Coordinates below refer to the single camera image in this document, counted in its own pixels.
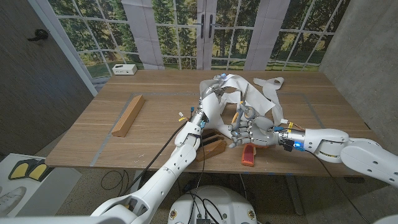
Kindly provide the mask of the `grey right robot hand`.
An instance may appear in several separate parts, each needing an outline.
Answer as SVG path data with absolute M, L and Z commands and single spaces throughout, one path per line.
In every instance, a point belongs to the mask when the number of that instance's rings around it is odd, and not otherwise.
M 256 147 L 281 145 L 286 151 L 305 151 L 305 131 L 273 126 L 272 122 L 263 116 L 248 121 L 236 118 L 228 126 L 228 130 L 231 131 L 230 148 L 251 143 Z

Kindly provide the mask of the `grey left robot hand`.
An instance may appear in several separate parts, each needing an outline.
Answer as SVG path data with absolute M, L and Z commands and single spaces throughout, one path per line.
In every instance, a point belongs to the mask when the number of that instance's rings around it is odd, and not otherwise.
M 221 96 L 224 93 L 223 84 L 226 75 L 216 75 L 211 80 L 203 80 L 200 83 L 200 100 L 197 111 L 190 119 L 190 122 L 201 126 L 204 121 L 204 128 L 216 129 L 223 124 L 221 120 Z

